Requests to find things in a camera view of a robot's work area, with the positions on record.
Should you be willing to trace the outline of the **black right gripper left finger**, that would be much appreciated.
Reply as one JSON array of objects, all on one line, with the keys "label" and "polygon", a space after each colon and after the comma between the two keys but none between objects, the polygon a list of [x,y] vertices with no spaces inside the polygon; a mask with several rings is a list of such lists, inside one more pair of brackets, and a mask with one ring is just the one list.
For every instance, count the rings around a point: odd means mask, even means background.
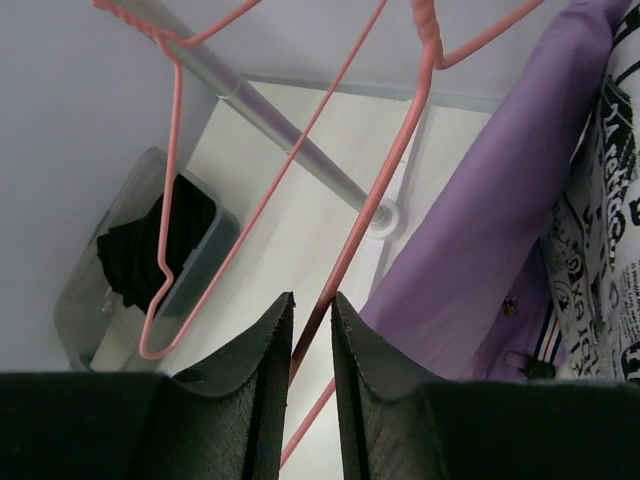
[{"label": "black right gripper left finger", "polygon": [[5,479],[275,479],[294,297],[175,375],[1,378]]}]

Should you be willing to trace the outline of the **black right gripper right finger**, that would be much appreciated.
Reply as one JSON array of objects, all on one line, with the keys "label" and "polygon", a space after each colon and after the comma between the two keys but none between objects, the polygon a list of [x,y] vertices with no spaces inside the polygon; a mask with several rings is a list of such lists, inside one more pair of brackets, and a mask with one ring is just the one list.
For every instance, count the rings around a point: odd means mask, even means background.
[{"label": "black right gripper right finger", "polygon": [[347,479],[635,479],[639,389],[448,381],[369,328],[343,295],[331,331]]}]

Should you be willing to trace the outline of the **purple trousers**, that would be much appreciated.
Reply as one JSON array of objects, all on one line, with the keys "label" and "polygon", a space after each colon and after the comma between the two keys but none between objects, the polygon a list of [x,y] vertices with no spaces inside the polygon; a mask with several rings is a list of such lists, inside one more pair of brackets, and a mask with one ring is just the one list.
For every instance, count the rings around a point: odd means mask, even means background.
[{"label": "purple trousers", "polygon": [[361,310],[451,380],[551,379],[565,359],[539,238],[563,189],[626,1],[573,1],[544,31]]}]

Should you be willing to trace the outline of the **pink hanger of black trousers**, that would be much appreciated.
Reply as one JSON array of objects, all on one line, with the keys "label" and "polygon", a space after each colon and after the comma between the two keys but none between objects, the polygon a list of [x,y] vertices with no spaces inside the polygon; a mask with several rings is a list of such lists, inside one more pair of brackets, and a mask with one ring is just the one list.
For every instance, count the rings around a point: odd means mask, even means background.
[{"label": "pink hanger of black trousers", "polygon": [[177,156],[176,168],[212,187],[244,236],[237,237],[169,346],[149,352],[151,324],[144,323],[139,354],[155,363],[201,354],[220,333],[246,326],[283,291],[295,295],[295,333],[301,334],[359,210],[294,157],[311,140],[367,195],[388,146],[387,137],[365,140],[379,130],[368,119],[382,106],[379,99],[326,86],[249,83],[301,136],[287,153],[218,98],[194,151]]}]

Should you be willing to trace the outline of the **pink hanger of purple trousers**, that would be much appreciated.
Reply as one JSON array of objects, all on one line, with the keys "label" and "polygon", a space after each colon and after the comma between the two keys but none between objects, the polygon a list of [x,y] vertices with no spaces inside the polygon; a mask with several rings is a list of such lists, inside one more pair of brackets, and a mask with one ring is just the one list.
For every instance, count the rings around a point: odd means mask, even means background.
[{"label": "pink hanger of purple trousers", "polygon": [[491,41],[510,29],[526,15],[541,5],[539,1],[526,1],[475,38],[449,54],[443,52],[441,34],[435,3],[433,1],[413,1],[411,3],[413,22],[423,50],[418,71],[417,88],[405,120],[386,156],[384,163],[371,187],[365,203],[351,228],[349,236],[326,280],[310,317],[305,324],[299,341],[291,356],[289,380],[293,381],[322,323],[338,287],[344,279],[356,251],[363,240],[374,213],[379,207],[387,187],[391,183],[402,156],[414,134],[431,89],[433,72],[446,70],[468,58]]}]

